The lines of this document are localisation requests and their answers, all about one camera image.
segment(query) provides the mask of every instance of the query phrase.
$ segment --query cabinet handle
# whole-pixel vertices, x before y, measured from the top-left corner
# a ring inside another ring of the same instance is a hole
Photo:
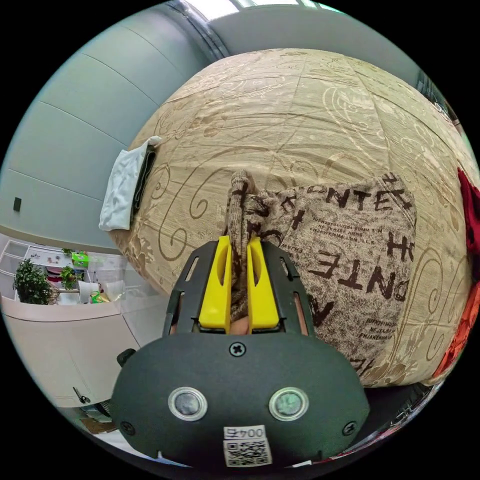
[[[73,387],[73,391],[76,393],[76,396],[78,397],[78,399],[82,404],[90,403],[90,399],[85,395],[80,395],[79,391],[75,387]]]

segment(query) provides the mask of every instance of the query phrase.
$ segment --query beige bedspread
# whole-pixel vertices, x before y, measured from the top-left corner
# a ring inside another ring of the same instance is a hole
[[[454,126],[419,92],[337,53],[244,53],[191,78],[131,148],[152,135],[164,141],[140,211],[131,231],[111,237],[167,293],[190,252],[221,234],[234,171],[248,169],[269,190],[398,172],[417,208],[412,277],[397,330],[363,383],[431,381],[471,285],[457,167],[477,186],[480,175]]]

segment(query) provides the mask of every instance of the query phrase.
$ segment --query screw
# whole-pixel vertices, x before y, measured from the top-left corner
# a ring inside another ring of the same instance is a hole
[[[123,421],[120,424],[120,428],[123,430],[124,433],[127,435],[135,435],[135,428],[131,423],[128,423],[127,421]]]
[[[357,428],[357,422],[356,421],[349,421],[343,427],[343,430],[341,432],[345,437],[348,437],[349,435],[351,435],[355,431],[356,428]]]
[[[234,357],[241,357],[246,351],[247,348],[245,345],[239,341],[236,341],[230,345],[230,355],[233,355]]]

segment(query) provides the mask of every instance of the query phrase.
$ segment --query orange cloth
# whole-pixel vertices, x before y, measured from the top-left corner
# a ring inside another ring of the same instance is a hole
[[[442,374],[452,363],[457,359],[459,354],[465,347],[467,339],[469,337],[470,330],[474,326],[475,320],[479,315],[480,304],[480,282],[477,282],[472,286],[470,295],[466,302],[465,310],[461,316],[458,329],[456,331],[453,340],[451,341],[450,348],[445,352],[440,365],[433,374],[433,378]]]

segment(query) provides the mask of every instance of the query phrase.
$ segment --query potted plant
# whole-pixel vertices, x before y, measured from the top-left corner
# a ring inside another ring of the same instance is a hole
[[[65,290],[72,290],[77,282],[77,275],[71,266],[64,266],[60,272],[61,284]]]
[[[51,286],[43,269],[26,259],[18,265],[13,289],[24,304],[48,305],[51,299]]]

